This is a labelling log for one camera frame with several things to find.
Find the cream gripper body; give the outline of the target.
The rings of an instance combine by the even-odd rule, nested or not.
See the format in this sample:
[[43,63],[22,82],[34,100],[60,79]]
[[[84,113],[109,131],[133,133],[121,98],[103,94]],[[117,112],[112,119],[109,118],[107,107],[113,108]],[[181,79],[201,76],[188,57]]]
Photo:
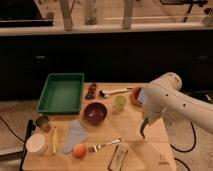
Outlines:
[[149,124],[152,125],[154,122],[160,119],[164,113],[165,113],[164,107],[145,106],[142,109],[142,118],[147,119],[149,121]]

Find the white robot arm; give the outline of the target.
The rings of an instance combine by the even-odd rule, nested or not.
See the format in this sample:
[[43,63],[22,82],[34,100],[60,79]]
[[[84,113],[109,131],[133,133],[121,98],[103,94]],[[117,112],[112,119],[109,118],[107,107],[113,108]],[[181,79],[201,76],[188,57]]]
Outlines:
[[147,83],[142,88],[143,118],[153,124],[165,110],[171,110],[213,134],[213,104],[181,93],[181,86],[181,78],[173,72]]

